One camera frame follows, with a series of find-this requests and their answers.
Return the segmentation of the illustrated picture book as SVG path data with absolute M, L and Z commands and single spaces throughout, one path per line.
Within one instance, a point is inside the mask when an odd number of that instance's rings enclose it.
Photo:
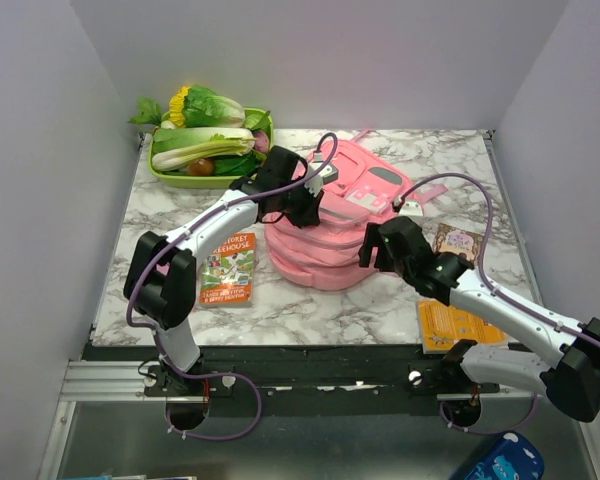
M 458 254 L 474 262 L 480 253 L 482 243 L 483 236 L 479 233 L 447 223 L 439 223 L 433 239 L 433 249 L 436 252 Z

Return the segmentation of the pink student backpack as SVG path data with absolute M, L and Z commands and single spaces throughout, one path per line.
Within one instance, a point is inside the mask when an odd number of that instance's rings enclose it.
M 404 173 L 358 140 L 338 142 L 330 163 L 339 177 L 323 187 L 318 226 L 298 228 L 282 219 L 264 227 L 270 262 L 295 284 L 337 291 L 373 274 L 358 265 L 366 224 L 393 218 L 392 202 L 413 186 Z

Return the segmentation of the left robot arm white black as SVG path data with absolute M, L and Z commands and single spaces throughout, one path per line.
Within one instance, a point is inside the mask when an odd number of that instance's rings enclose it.
M 137 241 L 123 294 L 128 300 L 126 321 L 152 331 L 161 362 L 168 366 L 167 382 L 181 395 L 194 393 L 202 380 L 195 365 L 201 355 L 188 316 L 196 300 L 198 269 L 232 235 L 280 213 L 299 226 L 319 223 L 323 178 L 334 152 L 314 160 L 275 146 L 253 178 L 245 176 L 211 207 L 189 223 Z

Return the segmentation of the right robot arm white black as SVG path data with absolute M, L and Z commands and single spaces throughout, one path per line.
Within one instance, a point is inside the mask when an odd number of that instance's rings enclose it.
M 447 389 L 512 386 L 544 396 L 574 420 L 597 417 L 600 319 L 582 323 L 499 287 L 466 258 L 434 252 L 421 228 L 404 216 L 367 225 L 359 264 L 394 273 L 422 297 L 474 314 L 524 345 L 512 351 L 459 341 L 439 370 Z

